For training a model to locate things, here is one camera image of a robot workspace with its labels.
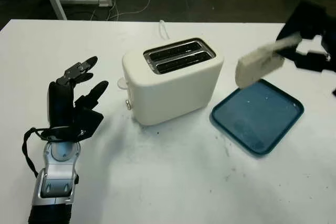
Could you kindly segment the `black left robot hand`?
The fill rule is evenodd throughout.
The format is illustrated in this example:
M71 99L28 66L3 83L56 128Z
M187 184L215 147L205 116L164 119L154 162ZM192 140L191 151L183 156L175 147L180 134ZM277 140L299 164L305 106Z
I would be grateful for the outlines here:
M90 70L95 66L98 57L93 56L84 62L77 62L64 71L48 88L48 116L51 128L74 127L96 129L103 120L103 115L94 108L99 98L106 91L108 81L101 81L91 91L74 100L76 85L93 77Z

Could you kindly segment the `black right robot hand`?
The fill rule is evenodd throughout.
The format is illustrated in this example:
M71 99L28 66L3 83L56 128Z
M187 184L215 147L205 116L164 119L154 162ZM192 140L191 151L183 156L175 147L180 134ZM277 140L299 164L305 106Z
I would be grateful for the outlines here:
M335 72L335 17L328 15L322 6L300 2L283 26L277 40L295 33L299 33L301 38L307 40L321 36L321 46L325 53L309 51L302 54L297 52L295 45L278 51L281 56L293 61L297 68L316 72L323 70Z

